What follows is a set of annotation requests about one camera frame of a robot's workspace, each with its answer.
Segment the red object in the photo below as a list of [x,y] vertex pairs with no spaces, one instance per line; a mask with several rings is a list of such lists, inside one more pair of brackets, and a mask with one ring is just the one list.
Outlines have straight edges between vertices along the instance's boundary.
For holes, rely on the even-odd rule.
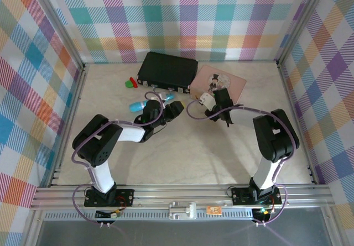
[[133,87],[137,88],[138,84],[136,83],[136,81],[134,80],[134,78],[129,78],[129,80],[131,81],[131,83],[133,84]]

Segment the white floor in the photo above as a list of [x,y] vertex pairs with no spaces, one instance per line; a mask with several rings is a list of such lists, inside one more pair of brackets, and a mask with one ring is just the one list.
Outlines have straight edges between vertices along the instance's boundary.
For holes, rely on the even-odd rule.
[[[200,62],[247,80],[239,103],[272,111],[282,108],[293,126],[287,97],[275,63]],[[125,81],[135,77],[141,64],[91,65],[72,126],[69,146],[61,168],[59,184],[89,182],[87,171],[71,162],[71,142],[78,132],[100,113],[109,119],[132,121],[138,115],[128,105],[144,100],[151,88],[126,88]],[[176,94],[175,100],[187,105],[188,95]],[[195,115],[204,108],[196,105]],[[261,160],[252,118],[257,114],[234,111],[237,122],[227,128],[218,121],[197,122],[185,111],[146,143],[119,142],[109,164],[118,184],[247,184]],[[310,183],[307,159],[302,147],[287,162],[278,182]]]

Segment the metal latch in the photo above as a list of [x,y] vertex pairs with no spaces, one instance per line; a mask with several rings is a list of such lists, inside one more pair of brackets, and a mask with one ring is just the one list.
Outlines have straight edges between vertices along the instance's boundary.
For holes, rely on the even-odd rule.
[[168,218],[177,219],[196,219],[197,204],[195,202],[172,202],[169,205]]

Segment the green object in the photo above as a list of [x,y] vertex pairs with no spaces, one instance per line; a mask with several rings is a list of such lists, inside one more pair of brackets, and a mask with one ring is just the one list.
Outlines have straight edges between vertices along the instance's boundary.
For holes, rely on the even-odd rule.
[[126,87],[129,87],[129,88],[133,87],[133,83],[130,80],[128,80],[126,82]]

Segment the blue object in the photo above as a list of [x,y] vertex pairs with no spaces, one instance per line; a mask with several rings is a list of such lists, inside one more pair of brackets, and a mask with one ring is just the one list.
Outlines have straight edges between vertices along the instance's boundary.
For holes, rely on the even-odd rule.
[[[166,95],[166,100],[165,101],[170,101],[173,98],[174,98],[173,94],[168,94],[168,95]],[[136,103],[130,104],[129,105],[129,109],[131,110],[131,112],[141,111],[146,106],[147,102],[148,101],[140,101],[140,102],[136,102]]]

